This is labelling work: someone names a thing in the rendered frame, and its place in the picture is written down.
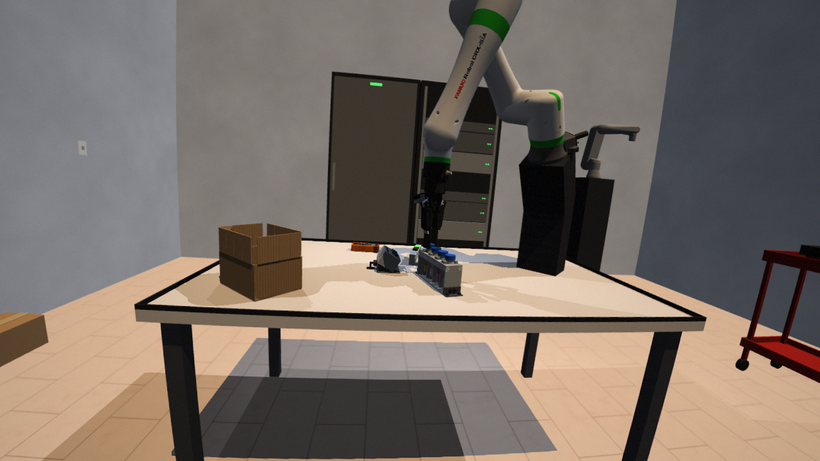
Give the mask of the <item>orange digital multimeter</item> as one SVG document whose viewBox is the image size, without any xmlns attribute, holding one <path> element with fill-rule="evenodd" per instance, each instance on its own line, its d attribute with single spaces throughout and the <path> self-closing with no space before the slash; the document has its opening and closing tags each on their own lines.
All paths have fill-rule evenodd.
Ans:
<svg viewBox="0 0 820 461">
<path fill-rule="evenodd" d="M 351 251 L 357 252 L 367 252 L 367 253 L 379 253 L 380 244 L 365 244 L 365 243 L 352 243 L 351 244 Z"/>
</svg>

